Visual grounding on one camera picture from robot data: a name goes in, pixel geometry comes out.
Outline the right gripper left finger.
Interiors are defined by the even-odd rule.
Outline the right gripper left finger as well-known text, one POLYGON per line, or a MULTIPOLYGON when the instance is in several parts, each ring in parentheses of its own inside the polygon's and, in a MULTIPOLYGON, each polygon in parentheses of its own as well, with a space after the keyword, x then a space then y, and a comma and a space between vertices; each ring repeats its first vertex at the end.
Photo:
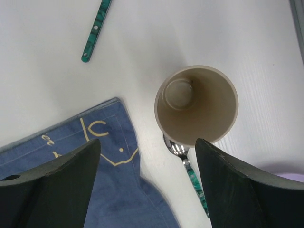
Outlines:
POLYGON ((81 147, 0 181, 2 228, 82 228, 100 160, 101 144, 81 147))

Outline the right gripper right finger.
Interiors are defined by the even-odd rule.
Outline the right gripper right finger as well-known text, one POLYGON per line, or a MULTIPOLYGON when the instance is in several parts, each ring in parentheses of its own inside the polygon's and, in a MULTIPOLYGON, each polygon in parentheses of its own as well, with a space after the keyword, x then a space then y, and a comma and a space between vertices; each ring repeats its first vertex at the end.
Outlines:
POLYGON ((286 179, 197 139, 196 157, 214 228, 302 228, 304 184, 286 179))

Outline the blue cloth placemat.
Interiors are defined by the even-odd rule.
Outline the blue cloth placemat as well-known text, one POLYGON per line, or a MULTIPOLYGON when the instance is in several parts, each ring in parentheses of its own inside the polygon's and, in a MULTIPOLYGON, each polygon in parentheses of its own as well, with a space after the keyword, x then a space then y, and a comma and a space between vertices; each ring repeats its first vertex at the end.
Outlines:
POLYGON ((140 176, 140 153, 124 104, 110 99, 0 149, 2 178, 37 167, 82 146, 101 143, 86 228, 176 228, 159 191, 140 176))

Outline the purple plate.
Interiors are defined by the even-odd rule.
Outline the purple plate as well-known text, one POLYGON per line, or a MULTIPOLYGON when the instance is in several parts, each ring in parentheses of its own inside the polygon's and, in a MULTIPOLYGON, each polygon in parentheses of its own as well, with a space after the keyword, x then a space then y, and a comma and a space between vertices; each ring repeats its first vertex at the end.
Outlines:
POLYGON ((298 182, 304 182, 304 174, 299 174, 299 173, 278 173, 276 174, 277 176, 298 181, 298 182))

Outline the beige cup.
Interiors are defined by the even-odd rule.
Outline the beige cup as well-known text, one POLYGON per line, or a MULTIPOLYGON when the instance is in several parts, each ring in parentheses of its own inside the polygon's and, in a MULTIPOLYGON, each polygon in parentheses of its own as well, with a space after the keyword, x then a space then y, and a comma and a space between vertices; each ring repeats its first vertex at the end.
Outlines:
POLYGON ((154 113, 158 127, 171 141, 194 147, 198 138, 215 143, 232 128, 238 115, 235 86, 221 71, 189 66, 160 86, 154 113))

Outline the aluminium rail frame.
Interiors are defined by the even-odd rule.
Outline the aluminium rail frame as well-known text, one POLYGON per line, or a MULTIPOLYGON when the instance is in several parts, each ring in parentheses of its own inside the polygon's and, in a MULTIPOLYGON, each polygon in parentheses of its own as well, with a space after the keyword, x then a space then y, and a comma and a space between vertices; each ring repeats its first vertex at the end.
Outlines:
POLYGON ((304 0, 290 0, 302 61, 304 61, 304 0))

